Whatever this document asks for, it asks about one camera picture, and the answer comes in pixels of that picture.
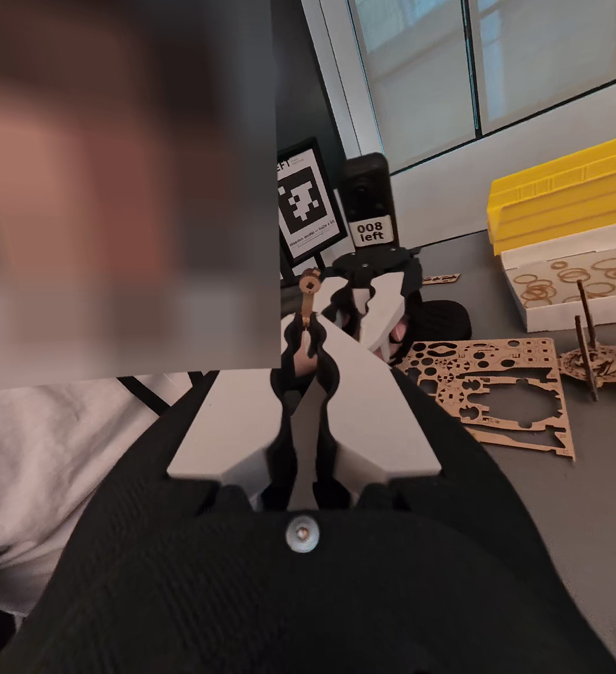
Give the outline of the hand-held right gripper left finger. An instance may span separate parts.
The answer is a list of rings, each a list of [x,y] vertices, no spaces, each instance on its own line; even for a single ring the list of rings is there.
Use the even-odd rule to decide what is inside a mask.
[[[169,476],[234,485],[260,510],[287,510],[298,468],[290,419],[299,401],[279,369],[220,371]]]

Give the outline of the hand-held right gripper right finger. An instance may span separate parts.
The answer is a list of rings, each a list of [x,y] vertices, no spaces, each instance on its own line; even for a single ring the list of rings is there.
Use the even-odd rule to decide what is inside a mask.
[[[312,314],[320,408],[312,493],[346,510],[370,484],[441,473],[430,442],[389,366],[328,319]]]

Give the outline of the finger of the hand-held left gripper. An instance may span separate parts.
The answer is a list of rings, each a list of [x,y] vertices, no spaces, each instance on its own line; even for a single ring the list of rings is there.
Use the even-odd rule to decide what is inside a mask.
[[[339,276],[325,278],[315,295],[315,313],[345,330],[353,320],[353,294],[349,280]]]
[[[352,289],[360,315],[358,341],[372,353],[390,353],[389,335],[405,314],[403,282],[403,272],[390,272],[373,278],[367,289]]]

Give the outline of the small wooden key-shaped part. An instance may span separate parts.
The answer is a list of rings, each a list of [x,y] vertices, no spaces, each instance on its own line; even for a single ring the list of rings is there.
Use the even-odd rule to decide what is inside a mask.
[[[303,299],[301,305],[301,317],[303,328],[308,328],[311,323],[311,316],[314,307],[314,297],[320,291],[321,272],[317,267],[305,269],[299,280],[299,289],[302,292]]]

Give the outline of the wooden model assembly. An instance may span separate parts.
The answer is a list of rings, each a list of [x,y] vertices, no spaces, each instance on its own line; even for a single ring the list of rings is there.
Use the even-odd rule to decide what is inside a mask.
[[[583,282],[577,281],[583,316],[575,316],[578,348],[558,357],[563,375],[585,382],[593,401],[598,401],[598,390],[604,384],[616,383],[616,346],[600,344],[596,338],[587,293]]]

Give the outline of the person's left hand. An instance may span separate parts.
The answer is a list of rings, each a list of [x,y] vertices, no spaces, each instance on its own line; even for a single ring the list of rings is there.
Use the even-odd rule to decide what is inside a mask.
[[[452,300],[424,300],[419,292],[405,302],[405,314],[389,335],[390,359],[396,366],[417,342],[454,342],[472,339],[472,323],[463,305]]]

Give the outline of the black framed marker sign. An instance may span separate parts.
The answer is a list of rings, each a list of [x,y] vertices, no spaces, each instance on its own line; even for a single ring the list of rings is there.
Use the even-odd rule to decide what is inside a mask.
[[[350,238],[319,144],[307,138],[278,153],[281,282],[297,282],[294,269]]]

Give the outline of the group of wooden rings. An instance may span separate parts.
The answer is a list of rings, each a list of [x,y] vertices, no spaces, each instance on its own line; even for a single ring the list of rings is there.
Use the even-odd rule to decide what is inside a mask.
[[[506,274],[526,309],[579,301],[578,283],[587,299],[616,296],[616,256],[565,257],[518,267]]]

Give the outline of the wooden sheet with large cut-outs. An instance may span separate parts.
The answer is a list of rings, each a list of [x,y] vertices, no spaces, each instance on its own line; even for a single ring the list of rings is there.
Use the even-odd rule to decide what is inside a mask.
[[[395,367],[417,386],[430,382],[431,398],[461,421],[482,444],[520,450],[553,451],[576,460],[556,349],[551,338],[504,338],[490,341],[416,341]],[[496,386],[526,382],[550,394],[556,413],[529,427],[494,416],[488,404],[471,399]]]

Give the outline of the yellow plastic bin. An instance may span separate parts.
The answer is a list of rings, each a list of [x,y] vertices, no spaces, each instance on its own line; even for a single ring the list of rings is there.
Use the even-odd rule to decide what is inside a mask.
[[[616,224],[616,139],[493,181],[486,213],[496,256]]]

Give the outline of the glass window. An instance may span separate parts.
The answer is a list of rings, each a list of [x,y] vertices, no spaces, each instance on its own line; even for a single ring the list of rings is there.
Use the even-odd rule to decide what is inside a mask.
[[[349,1],[397,171],[616,79],[616,1]]]

